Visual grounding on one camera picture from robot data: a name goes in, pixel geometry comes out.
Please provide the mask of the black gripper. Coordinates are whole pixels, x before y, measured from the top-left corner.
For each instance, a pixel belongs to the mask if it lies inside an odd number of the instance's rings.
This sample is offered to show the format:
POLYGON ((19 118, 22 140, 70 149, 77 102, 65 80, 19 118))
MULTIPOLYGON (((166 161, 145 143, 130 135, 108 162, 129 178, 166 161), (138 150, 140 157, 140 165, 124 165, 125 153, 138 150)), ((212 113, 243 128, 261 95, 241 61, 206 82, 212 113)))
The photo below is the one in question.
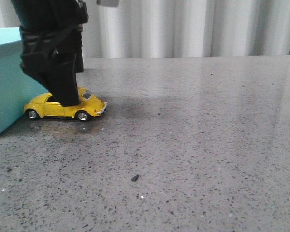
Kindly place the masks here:
POLYGON ((79 105, 76 73, 84 69, 82 24, 88 22, 86 3, 82 0, 11 3, 21 24, 22 71, 49 90, 62 106, 79 105), (70 42, 62 45, 64 40, 71 39, 74 48, 70 42))

